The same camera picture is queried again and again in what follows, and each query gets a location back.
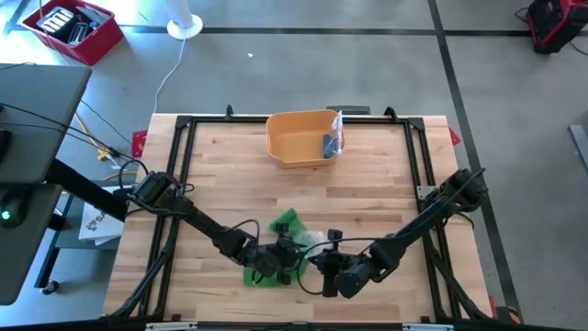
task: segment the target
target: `gray concrete floor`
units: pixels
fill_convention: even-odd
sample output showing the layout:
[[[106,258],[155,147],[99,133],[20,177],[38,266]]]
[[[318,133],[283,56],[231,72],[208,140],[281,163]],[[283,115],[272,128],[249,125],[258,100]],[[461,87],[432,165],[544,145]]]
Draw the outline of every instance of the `gray concrete floor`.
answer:
[[[513,13],[527,0],[436,1],[445,29],[526,29]],[[163,26],[167,21],[163,2],[95,2],[114,11],[120,24]],[[0,1],[0,28],[18,3]],[[190,5],[207,27],[215,28],[433,28],[426,0],[195,0]],[[588,260],[582,252],[588,226],[582,202],[588,173],[567,126],[588,124],[588,58],[570,46],[559,54],[536,55],[528,38],[447,37],[447,43],[487,168],[523,317],[529,324],[586,329]],[[588,50],[588,38],[575,43]],[[9,50],[0,51],[3,63],[64,64],[26,31],[3,36],[0,49]],[[128,137],[146,129],[155,90],[175,65],[179,49],[180,42],[166,34],[126,33],[93,67],[84,100]],[[159,112],[221,113],[227,103],[237,113],[337,104],[369,105],[376,113],[392,105],[401,114],[446,115],[461,133],[435,36],[203,34],[189,40],[180,70],[161,94]],[[94,134],[127,148],[85,106],[78,111]],[[456,153],[460,166],[469,166],[463,144]],[[92,179],[113,173],[110,164],[96,161],[95,150],[71,138],[58,157]],[[475,214],[474,221],[489,292],[501,303],[483,220]],[[100,315],[114,254],[63,251],[53,276],[63,291],[45,297],[32,289],[32,281],[50,236],[18,301],[0,307],[0,325]]]

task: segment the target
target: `red bin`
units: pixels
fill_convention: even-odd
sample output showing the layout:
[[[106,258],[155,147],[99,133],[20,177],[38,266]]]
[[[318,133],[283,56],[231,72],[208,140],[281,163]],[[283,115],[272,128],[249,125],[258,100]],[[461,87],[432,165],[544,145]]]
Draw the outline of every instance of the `red bin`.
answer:
[[[43,15],[52,11],[56,6],[63,7],[75,15],[82,14],[77,10],[77,6],[90,6],[108,15],[107,20],[85,36],[77,45],[70,45],[46,35],[37,26],[37,21],[40,19],[39,10],[36,10],[22,21],[22,25],[34,33],[45,46],[53,48],[63,55],[67,55],[86,65],[94,65],[124,37],[117,21],[114,20],[114,14],[100,6],[88,4],[81,0],[51,0],[42,7]]]

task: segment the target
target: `green towel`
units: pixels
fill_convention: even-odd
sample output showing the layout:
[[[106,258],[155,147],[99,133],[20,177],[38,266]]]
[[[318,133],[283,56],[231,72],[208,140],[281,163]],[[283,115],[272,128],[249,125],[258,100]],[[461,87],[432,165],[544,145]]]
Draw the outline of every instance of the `green towel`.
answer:
[[[278,217],[275,221],[269,224],[269,229],[273,232],[277,233],[277,225],[280,223],[287,223],[288,224],[288,236],[294,238],[297,234],[300,234],[306,231],[306,226],[302,224],[300,219],[298,218],[298,214],[293,209],[288,209],[284,212],[280,217]],[[308,261],[302,261],[302,265],[300,266],[300,275],[304,274],[306,267],[308,265]],[[279,281],[277,281],[277,273],[270,278],[263,278],[258,283],[254,283],[252,280],[252,274],[254,270],[251,268],[244,268],[243,269],[243,284],[248,287],[258,287],[258,288],[267,288],[267,287],[276,287],[280,286]],[[296,271],[292,271],[289,273],[292,281],[297,281],[298,277],[296,276]],[[261,277],[260,274],[255,273],[254,275],[255,280],[259,280]]]

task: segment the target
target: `butcher block tabletop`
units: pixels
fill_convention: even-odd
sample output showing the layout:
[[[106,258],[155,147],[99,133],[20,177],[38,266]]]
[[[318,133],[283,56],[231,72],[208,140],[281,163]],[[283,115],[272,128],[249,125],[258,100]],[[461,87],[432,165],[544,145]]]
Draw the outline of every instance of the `butcher block tabletop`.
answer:
[[[176,114],[153,115],[142,161],[150,170],[165,171]],[[424,117],[436,183],[452,175],[458,164],[447,119]],[[175,175],[179,175],[187,134],[180,143]],[[417,155],[420,157],[417,144]],[[424,176],[422,159],[420,174]],[[266,128],[259,123],[199,123],[192,150],[187,193],[195,205],[223,225],[247,219],[261,224],[260,243],[276,240],[267,226],[294,208],[309,230],[339,229],[344,237],[394,233],[417,215],[411,171],[399,125],[345,125],[345,149],[334,165],[281,169],[267,153]],[[155,216],[142,211],[127,219],[104,313],[119,308],[145,272]],[[255,234],[253,224],[243,229]],[[471,299],[491,314],[471,225],[454,216],[446,227],[456,278]],[[369,242],[344,242],[342,252],[355,252]],[[153,283],[155,306],[161,272]],[[322,288],[322,276],[309,266],[302,277],[310,291]],[[447,287],[441,296],[449,312]],[[411,245],[401,264],[384,281],[369,282],[352,299],[323,298],[298,284],[257,289],[243,286],[243,267],[223,257],[210,240],[181,223],[165,317],[224,322],[418,322],[433,317],[433,305],[422,241]]]

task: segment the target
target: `white pole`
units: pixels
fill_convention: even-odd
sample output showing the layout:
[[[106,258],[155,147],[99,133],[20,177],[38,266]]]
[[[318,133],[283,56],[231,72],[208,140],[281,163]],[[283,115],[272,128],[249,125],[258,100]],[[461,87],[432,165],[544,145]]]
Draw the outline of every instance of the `white pole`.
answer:
[[[187,0],[164,0],[171,20],[167,23],[167,33],[177,40],[190,39],[200,33],[202,19],[190,13]]]

